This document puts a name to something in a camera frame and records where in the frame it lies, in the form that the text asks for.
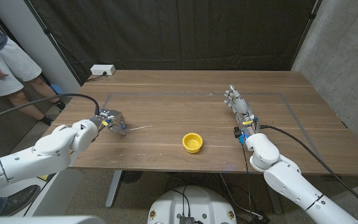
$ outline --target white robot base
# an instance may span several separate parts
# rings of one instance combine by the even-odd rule
[[[183,193],[184,186],[174,190]],[[148,224],[186,223],[183,222],[183,195],[168,191],[160,196],[148,213]],[[191,217],[194,221],[207,223],[236,224],[237,219],[231,204],[218,193],[205,187],[187,186],[184,195],[190,204]],[[184,199],[184,216],[188,217],[189,207]]]

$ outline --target person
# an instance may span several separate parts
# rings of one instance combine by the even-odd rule
[[[41,72],[42,69],[0,29],[0,96],[6,96],[14,106],[28,103],[22,91],[24,86],[17,78],[27,82],[44,97],[55,96],[53,89],[39,77]],[[65,108],[65,103],[59,98],[50,101],[59,107],[60,111]],[[21,108],[19,111],[49,126],[53,122],[34,105]]]
[[[0,197],[0,216],[11,216],[27,207],[40,192],[38,185],[32,185],[8,197]]]

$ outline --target white shorts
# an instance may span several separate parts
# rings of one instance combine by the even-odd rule
[[[0,50],[0,70],[9,76],[0,79],[0,96],[21,90],[24,86],[17,80],[28,82],[38,77],[42,69],[10,38]]]

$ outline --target table leg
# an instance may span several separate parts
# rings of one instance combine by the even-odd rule
[[[110,190],[108,191],[108,196],[106,197],[106,202],[105,202],[105,207],[107,207],[107,208],[111,208],[114,204],[115,197],[118,193],[119,185],[121,182],[120,181],[121,174],[122,174],[122,170],[114,171],[111,185],[110,185]]]
[[[283,208],[281,207],[281,202],[279,198],[279,194],[273,190],[269,185],[267,185],[268,194],[270,195],[271,204],[273,205],[273,210],[276,214],[282,214]]]

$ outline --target humanoid robot hand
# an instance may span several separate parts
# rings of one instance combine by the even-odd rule
[[[253,119],[253,112],[250,105],[241,97],[240,93],[235,89],[234,85],[230,85],[230,89],[226,90],[224,103],[233,110],[235,118],[239,125],[249,122]]]
[[[104,127],[107,127],[111,132],[117,132],[126,135],[126,123],[122,113],[111,109],[100,110],[100,118],[102,120],[101,126],[98,128],[100,132]]]

